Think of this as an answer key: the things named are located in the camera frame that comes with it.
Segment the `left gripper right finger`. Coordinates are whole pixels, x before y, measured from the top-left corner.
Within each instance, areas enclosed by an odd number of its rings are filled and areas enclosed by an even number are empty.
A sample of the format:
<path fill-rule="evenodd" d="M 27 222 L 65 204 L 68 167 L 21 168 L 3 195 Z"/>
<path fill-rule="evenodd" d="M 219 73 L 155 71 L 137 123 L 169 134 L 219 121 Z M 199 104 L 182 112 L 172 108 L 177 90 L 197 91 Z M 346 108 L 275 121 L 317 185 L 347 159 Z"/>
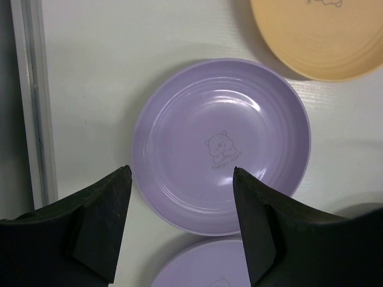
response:
<path fill-rule="evenodd" d="M 382 209 L 344 218 L 233 172 L 252 286 L 381 286 Z"/>

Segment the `far purple plate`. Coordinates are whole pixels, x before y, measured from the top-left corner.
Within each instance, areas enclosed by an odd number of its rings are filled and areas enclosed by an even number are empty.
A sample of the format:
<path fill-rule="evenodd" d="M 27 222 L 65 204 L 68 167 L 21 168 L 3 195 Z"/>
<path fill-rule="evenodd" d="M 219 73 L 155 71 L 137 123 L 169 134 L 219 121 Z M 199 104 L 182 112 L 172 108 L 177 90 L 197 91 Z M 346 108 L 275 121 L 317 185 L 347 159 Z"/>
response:
<path fill-rule="evenodd" d="M 203 236 L 240 232 L 236 167 L 292 196 L 310 158 L 311 128 L 292 86 L 252 61 L 213 59 L 165 81 L 138 118 L 133 175 L 152 211 Z"/>

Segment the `steel plate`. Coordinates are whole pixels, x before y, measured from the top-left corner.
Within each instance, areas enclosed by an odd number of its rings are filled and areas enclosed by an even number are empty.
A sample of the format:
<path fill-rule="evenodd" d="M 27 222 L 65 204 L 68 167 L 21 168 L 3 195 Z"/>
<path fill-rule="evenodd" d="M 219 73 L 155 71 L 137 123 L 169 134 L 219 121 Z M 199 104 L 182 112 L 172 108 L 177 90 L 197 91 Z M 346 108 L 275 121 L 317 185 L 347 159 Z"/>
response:
<path fill-rule="evenodd" d="M 358 203 L 351 206 L 343 207 L 335 212 L 335 215 L 344 218 L 356 218 L 365 215 L 374 210 L 382 209 L 382 203 Z"/>

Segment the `far orange plate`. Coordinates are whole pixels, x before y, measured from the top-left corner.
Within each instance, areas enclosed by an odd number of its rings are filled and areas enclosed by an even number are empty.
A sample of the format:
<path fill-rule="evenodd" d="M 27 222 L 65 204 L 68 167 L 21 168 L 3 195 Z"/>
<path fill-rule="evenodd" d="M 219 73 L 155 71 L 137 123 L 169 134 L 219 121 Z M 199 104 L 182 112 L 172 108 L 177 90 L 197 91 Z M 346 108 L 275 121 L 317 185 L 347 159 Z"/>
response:
<path fill-rule="evenodd" d="M 273 54 L 312 80 L 341 82 L 382 67 L 382 1 L 251 1 Z"/>

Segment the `near purple plate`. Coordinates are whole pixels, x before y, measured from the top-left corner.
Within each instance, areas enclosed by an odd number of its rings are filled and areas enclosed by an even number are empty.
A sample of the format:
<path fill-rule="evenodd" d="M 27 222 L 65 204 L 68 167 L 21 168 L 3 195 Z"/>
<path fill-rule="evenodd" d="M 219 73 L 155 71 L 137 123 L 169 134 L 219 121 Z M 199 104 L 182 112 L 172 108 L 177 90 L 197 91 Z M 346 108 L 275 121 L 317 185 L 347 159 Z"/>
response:
<path fill-rule="evenodd" d="M 152 286 L 250 286 L 242 240 L 207 240 L 171 259 Z"/>

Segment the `purple plate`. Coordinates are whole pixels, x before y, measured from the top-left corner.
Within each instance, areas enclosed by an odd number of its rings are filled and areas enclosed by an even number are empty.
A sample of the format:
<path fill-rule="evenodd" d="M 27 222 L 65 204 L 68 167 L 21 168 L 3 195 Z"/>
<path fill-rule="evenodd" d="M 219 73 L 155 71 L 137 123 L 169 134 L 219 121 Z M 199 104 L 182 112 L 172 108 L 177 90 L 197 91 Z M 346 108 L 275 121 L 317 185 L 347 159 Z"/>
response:
<path fill-rule="evenodd" d="M 310 158 L 311 128 L 292 86 L 252 61 L 213 59 L 165 81 L 138 118 L 133 175 L 152 211 L 203 236 L 240 232 L 236 167 L 292 196 Z"/>
<path fill-rule="evenodd" d="M 171 259 L 152 286 L 250 286 L 242 240 L 207 240 Z"/>

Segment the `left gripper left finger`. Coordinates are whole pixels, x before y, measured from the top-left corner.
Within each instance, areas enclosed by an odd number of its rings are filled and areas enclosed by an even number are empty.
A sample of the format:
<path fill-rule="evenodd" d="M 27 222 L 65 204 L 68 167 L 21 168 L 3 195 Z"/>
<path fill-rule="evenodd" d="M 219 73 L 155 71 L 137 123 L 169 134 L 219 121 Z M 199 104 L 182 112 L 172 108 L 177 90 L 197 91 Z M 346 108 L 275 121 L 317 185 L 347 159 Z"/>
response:
<path fill-rule="evenodd" d="M 55 203 L 2 219 L 1 285 L 112 284 L 131 189 L 131 169 L 122 166 Z"/>

